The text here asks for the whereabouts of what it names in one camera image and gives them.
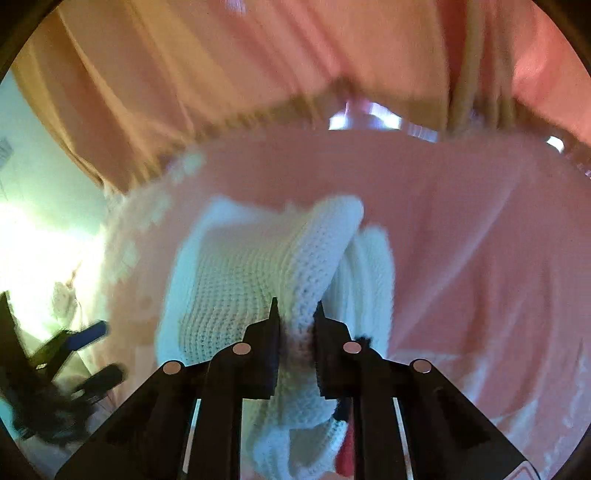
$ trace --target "white sticker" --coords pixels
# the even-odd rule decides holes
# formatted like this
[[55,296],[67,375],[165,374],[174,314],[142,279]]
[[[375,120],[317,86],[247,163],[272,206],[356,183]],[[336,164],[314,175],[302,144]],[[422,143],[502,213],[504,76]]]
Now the white sticker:
[[531,463],[525,461],[515,470],[513,470],[505,480],[539,480],[540,477],[535,473]]

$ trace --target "bright light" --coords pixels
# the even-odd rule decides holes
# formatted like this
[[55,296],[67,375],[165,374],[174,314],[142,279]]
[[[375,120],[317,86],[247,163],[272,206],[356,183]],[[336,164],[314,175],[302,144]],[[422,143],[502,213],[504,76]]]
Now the bright light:
[[329,130],[344,130],[347,128],[347,116],[343,112],[330,117]]
[[548,140],[546,140],[546,143],[548,145],[552,145],[556,150],[558,150],[559,153],[564,151],[564,142],[559,138],[550,137]]
[[391,128],[392,130],[400,130],[400,127],[402,127],[402,118],[395,113],[383,117],[382,122],[384,122],[386,127]]
[[7,204],[0,204],[0,232],[0,291],[10,291],[21,328],[49,340],[57,325],[49,308],[53,284],[69,279],[90,238],[41,229]]
[[369,114],[378,117],[384,123],[385,127],[392,130],[400,130],[402,127],[402,117],[392,113],[379,103],[371,104]]

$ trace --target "knit texture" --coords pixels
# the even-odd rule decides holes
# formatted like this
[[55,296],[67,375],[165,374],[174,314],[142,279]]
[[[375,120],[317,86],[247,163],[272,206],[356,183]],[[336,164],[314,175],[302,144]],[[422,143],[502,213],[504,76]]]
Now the knit texture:
[[210,360],[239,342],[278,298],[283,327],[275,396],[243,404],[242,453],[267,479],[317,479],[334,470],[346,423],[320,396],[313,314],[386,354],[394,267],[386,234],[359,230],[361,201],[330,197],[308,211],[273,212],[216,199],[178,253],[157,338],[160,363]]

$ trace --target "pink curtain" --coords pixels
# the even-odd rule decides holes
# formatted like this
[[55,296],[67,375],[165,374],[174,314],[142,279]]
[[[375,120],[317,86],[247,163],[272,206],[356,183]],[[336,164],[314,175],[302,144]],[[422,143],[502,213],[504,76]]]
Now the pink curtain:
[[591,143],[591,80],[531,0],[66,0],[13,71],[71,158],[121,191],[194,141],[325,128],[357,97],[448,134],[475,107],[490,128],[539,117]]

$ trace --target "pink blanket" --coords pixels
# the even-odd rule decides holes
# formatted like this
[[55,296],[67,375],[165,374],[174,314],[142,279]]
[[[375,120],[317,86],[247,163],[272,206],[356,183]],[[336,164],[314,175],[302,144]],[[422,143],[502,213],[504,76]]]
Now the pink blanket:
[[87,353],[124,363],[119,402],[156,369],[177,248],[213,195],[283,208],[359,196],[397,269],[389,358],[430,359],[552,476],[591,421],[589,179],[538,139],[430,144],[400,132],[273,128],[201,147],[130,194],[106,226]]

